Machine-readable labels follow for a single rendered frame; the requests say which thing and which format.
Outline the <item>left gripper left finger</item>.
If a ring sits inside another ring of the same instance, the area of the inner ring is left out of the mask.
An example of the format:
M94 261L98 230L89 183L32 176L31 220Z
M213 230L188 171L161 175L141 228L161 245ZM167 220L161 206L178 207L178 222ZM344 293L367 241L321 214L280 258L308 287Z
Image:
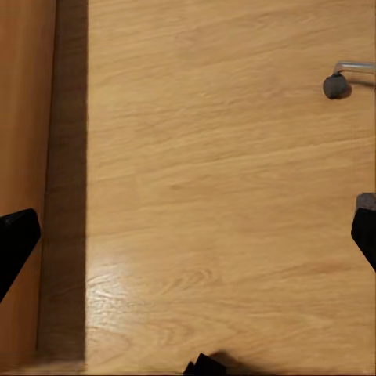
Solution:
M41 229L33 207L0 216L0 298L4 298L17 274L25 268Z

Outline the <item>swivel chair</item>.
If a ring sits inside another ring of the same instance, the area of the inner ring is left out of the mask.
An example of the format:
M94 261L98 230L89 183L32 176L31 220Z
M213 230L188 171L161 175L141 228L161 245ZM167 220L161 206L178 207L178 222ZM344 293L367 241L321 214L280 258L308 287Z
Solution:
M343 71L357 72L362 74L376 74L376 63L340 61L337 63L332 76L323 82L323 91L326 97L339 96L347 89L347 81ZM356 201L356 209L365 208L376 211L376 193L362 193Z

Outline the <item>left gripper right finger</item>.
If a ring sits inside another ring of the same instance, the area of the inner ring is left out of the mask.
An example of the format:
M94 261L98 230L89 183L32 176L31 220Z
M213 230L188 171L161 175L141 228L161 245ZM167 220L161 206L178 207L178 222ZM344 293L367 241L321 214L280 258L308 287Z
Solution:
M376 211L365 208L356 210L351 237L376 271Z

